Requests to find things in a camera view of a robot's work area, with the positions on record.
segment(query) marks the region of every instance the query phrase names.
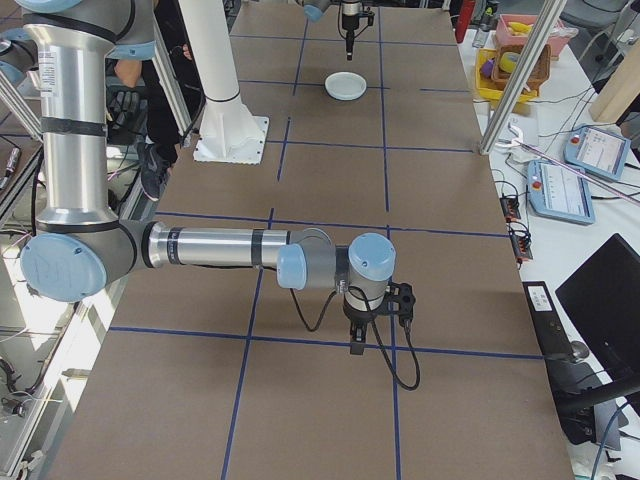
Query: white table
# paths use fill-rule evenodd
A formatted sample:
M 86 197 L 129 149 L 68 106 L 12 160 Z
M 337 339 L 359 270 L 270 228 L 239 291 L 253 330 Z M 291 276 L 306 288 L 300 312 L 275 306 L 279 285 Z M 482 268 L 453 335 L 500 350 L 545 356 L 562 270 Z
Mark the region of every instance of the white table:
M 475 92 L 474 66 L 476 61 L 476 49 L 471 47 L 473 35 L 475 31 L 468 31 L 465 41 L 460 45 L 459 51 L 462 62 L 465 66 L 469 86 L 472 92 Z M 487 48 L 493 47 L 493 37 L 487 43 Z M 560 54 L 558 61 L 552 62 L 551 77 L 541 87 L 540 97 L 536 101 L 556 101 L 571 97 L 590 89 L 591 84 L 576 60 L 575 55 L 566 47 Z M 537 103 L 531 102 L 532 108 L 535 109 L 538 118 L 538 131 L 540 134 L 539 148 L 546 151 L 549 155 L 557 159 L 562 159 L 562 149 L 569 133 L 561 133 L 554 140 L 554 137 L 542 136 L 558 132 L 560 130 L 570 130 L 575 123 L 580 125 L 595 124 L 589 114 L 589 107 L 582 109 L 585 101 L 593 102 L 597 94 L 593 94 L 593 90 L 589 90 L 584 96 L 571 98 L 559 103 Z M 489 114 L 490 104 L 483 102 L 477 93 L 476 97 L 476 113 L 481 126 L 486 125 L 487 116 Z M 615 125 L 605 127 L 614 129 L 619 132 Z M 525 179 L 509 168 L 505 161 L 507 153 L 500 149 L 494 149 L 490 155 L 492 168 L 499 170 L 494 171 L 496 180 L 504 179 L 513 183 L 520 193 L 525 191 Z M 633 154 L 629 154 L 627 163 L 637 165 L 638 162 Z M 518 166 L 519 170 L 525 172 L 526 166 Z M 621 181 L 640 185 L 640 171 L 625 168 Z M 496 184 L 498 191 L 502 190 L 502 184 Z M 591 194 L 595 196 L 611 196 L 608 192 L 590 185 Z M 621 186 L 619 189 L 632 192 L 633 189 Z M 509 187 L 505 187 L 505 193 L 512 193 Z M 596 214 L 596 222 L 590 226 L 580 226 L 568 222 L 546 219 L 536 216 L 530 208 L 528 208 L 528 224 L 532 234 L 532 253 L 534 260 L 525 262 L 520 270 L 520 276 L 523 281 L 543 280 L 552 295 L 552 300 L 558 308 L 558 313 L 563 322 L 567 335 L 570 340 L 580 340 L 575 327 L 569 321 L 566 313 L 562 310 L 560 302 L 555 296 L 555 290 L 558 288 L 591 254 L 593 254 L 612 234 L 620 233 L 629 244 L 638 252 L 640 252 L 640 208 L 631 205 L 623 200 L 615 201 L 594 201 L 594 209 Z M 602 370 L 602 366 L 597 359 L 590 356 L 587 361 L 594 371 Z M 599 378 L 603 382 L 610 381 L 606 373 L 599 374 Z M 631 408 L 626 408 L 624 414 L 629 418 L 630 425 L 623 428 L 624 431 L 635 436 L 640 436 L 640 419 Z M 622 461 L 614 464 L 616 473 L 625 473 L 634 477 L 640 477 L 640 442 L 633 439 L 621 438 L 622 452 L 620 455 Z M 593 457 L 597 450 L 595 445 L 585 444 L 579 448 L 571 448 L 572 456 L 576 462 L 579 457 L 589 459 L 593 462 Z M 576 470 L 576 474 L 585 474 L 584 470 Z

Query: white bowl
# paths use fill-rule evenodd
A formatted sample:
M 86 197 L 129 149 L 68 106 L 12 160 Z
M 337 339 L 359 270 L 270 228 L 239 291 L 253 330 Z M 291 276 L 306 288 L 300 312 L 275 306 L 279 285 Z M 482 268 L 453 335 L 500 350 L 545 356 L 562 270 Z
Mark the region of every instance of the white bowl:
M 327 77 L 324 88 L 336 100 L 355 100 L 367 90 L 367 81 L 357 73 L 337 72 Z

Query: blue joint cap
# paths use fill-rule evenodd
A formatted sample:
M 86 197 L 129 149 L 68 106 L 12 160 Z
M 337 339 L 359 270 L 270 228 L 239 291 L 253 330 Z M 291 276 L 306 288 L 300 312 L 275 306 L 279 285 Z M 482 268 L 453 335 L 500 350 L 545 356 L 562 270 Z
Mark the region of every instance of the blue joint cap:
M 7 62 L 0 62 L 0 70 L 2 70 L 2 73 L 5 74 L 12 85 L 19 84 L 26 77 L 24 73 Z
M 17 40 L 19 42 L 31 40 L 31 37 L 24 28 L 12 28 L 10 30 L 6 30 L 2 32 L 0 37 L 6 38 L 7 40 Z
M 302 290 L 307 284 L 307 260 L 304 250 L 294 243 L 278 250 L 278 285 Z
M 379 233 L 365 233 L 349 246 L 349 263 L 367 280 L 386 282 L 393 275 L 396 249 Z
M 107 57 L 115 60 L 151 60 L 155 53 L 156 42 L 152 40 L 147 43 L 138 43 L 135 45 L 116 45 Z
M 320 10 L 318 7 L 316 7 L 315 5 L 305 5 L 304 14 L 312 22 L 317 22 L 322 18 L 322 16 L 324 15 L 324 12 Z
M 21 7 L 37 13 L 62 12 L 81 2 L 82 0 L 16 0 Z
M 69 235 L 42 233 L 22 250 L 27 283 L 45 297 L 78 302 L 102 290 L 107 272 L 100 257 Z

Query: computer monitor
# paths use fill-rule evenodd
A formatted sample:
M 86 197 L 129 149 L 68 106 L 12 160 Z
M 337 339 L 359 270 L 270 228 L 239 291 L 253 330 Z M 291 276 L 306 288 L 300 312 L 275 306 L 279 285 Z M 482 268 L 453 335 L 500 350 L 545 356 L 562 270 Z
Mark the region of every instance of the computer monitor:
M 562 307 L 611 378 L 640 373 L 640 255 L 613 235 L 557 290 Z M 640 402 L 640 393 L 626 396 Z M 640 414 L 640 404 L 633 408 Z

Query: pink box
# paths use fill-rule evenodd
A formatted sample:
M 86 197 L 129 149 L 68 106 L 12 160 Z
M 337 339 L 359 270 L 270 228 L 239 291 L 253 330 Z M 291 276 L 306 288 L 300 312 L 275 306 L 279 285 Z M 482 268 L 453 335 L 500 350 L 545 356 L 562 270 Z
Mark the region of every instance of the pink box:
M 500 45 L 524 45 L 529 37 L 511 35 L 507 25 L 509 22 L 520 22 L 525 25 L 531 25 L 535 23 L 537 18 L 537 15 L 500 15 L 496 29 L 496 41 Z M 564 27 L 564 24 L 560 20 L 558 20 L 558 27 Z M 551 37 L 547 42 L 551 46 L 551 57 L 558 58 L 564 46 L 569 43 L 569 40 L 567 37 Z

